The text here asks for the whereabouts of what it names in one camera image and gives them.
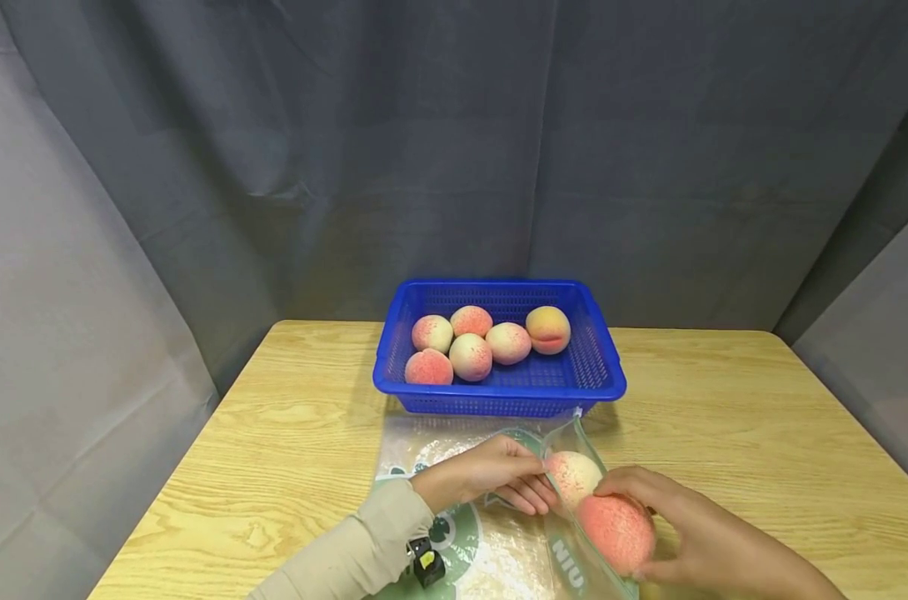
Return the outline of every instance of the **finger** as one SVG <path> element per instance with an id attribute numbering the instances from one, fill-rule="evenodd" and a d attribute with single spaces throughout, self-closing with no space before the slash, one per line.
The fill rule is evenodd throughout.
<path id="1" fill-rule="evenodd" d="M 547 467 L 544 467 L 544 461 L 535 456 L 518 456 L 511 459 L 511 473 L 515 478 L 519 479 L 526 475 L 547 473 Z"/>
<path id="2" fill-rule="evenodd" d="M 510 504 L 520 512 L 531 514 L 531 516 L 537 514 L 537 509 L 534 507 L 534 505 L 525 500 L 524 497 L 521 494 L 517 493 L 517 490 L 515 490 L 515 488 L 513 487 L 500 486 L 496 491 L 494 491 L 494 493 L 510 502 Z"/>
<path id="3" fill-rule="evenodd" d="M 632 576 L 637 581 L 674 583 L 674 585 L 686 585 L 688 583 L 686 576 L 684 576 L 681 561 L 648 562 L 642 564 Z"/>
<path id="4" fill-rule="evenodd" d="M 519 493 L 522 498 L 527 500 L 528 503 L 535 508 L 538 514 L 547 514 L 547 512 L 551 510 L 551 507 L 547 506 L 547 502 L 545 502 L 540 495 L 537 495 L 537 492 L 532 490 L 523 479 L 516 479 L 515 481 L 509 482 L 508 487 L 512 488 L 513 491 Z"/>
<path id="5" fill-rule="evenodd" d="M 524 483 L 534 490 L 534 493 L 541 497 L 548 507 L 554 506 L 557 504 L 557 494 L 554 492 L 554 488 L 548 482 L 544 482 L 542 478 L 543 475 L 528 475 L 524 477 Z"/>
<path id="6" fill-rule="evenodd" d="M 595 495 L 620 493 L 635 498 L 644 506 L 663 514 L 664 503 L 675 495 L 681 485 L 660 473 L 643 467 L 620 467 L 607 472 L 594 490 Z"/>
<path id="7" fill-rule="evenodd" d="M 524 447 L 524 444 L 515 440 L 515 438 L 501 434 L 498 436 L 502 438 L 499 441 L 504 448 L 504 454 L 507 456 L 520 456 L 524 458 L 535 457 L 535 454 L 531 452 L 530 449 Z"/>

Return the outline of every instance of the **clear plastic sheet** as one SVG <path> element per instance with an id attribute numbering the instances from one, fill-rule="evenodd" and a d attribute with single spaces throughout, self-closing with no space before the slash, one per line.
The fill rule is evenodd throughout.
<path id="1" fill-rule="evenodd" d="M 580 412 L 555 419 L 420 417 L 400 410 L 385 416 L 376 485 L 477 446 L 497 433 L 533 453 L 576 450 L 604 469 L 581 428 Z M 410 576 L 377 600 L 637 600 L 637 585 L 622 581 L 572 520 L 554 513 L 528 517 L 496 494 L 437 516 L 429 537 L 447 575 L 428 589 Z"/>
<path id="2" fill-rule="evenodd" d="M 542 439 L 560 421 L 516 418 L 385 416 L 377 480 L 404 478 L 504 432 L 540 454 Z M 437 516 L 430 531 L 447 575 L 428 589 L 410 576 L 382 590 L 377 600 L 554 600 L 557 576 L 548 554 L 544 517 L 528 517 L 496 494 Z"/>

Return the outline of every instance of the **gray backdrop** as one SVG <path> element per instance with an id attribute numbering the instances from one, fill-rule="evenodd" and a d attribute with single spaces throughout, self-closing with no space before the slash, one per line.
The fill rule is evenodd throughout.
<path id="1" fill-rule="evenodd" d="M 1 5 L 221 390 L 417 276 L 771 329 L 908 108 L 908 0 Z"/>
<path id="2" fill-rule="evenodd" d="M 794 349 L 908 472 L 908 226 Z"/>

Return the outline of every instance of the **wooden table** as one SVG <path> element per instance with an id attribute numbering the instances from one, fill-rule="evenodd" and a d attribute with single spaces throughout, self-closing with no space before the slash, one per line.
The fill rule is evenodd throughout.
<path id="1" fill-rule="evenodd" d="M 90 598 L 244 598 L 355 509 L 388 402 L 371 382 L 380 331 L 278 323 Z M 799 550 L 851 600 L 908 599 L 908 477 L 781 340 L 611 334 L 629 391 L 588 418 L 608 466 L 642 463 L 699 488 Z"/>

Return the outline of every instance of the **beige sleeve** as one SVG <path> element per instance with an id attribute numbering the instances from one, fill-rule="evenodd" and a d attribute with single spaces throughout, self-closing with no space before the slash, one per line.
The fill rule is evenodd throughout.
<path id="1" fill-rule="evenodd" d="M 315 539 L 247 595 L 247 600 L 361 600 L 397 581 L 407 543 L 434 514 L 407 479 L 374 490 L 356 514 Z"/>

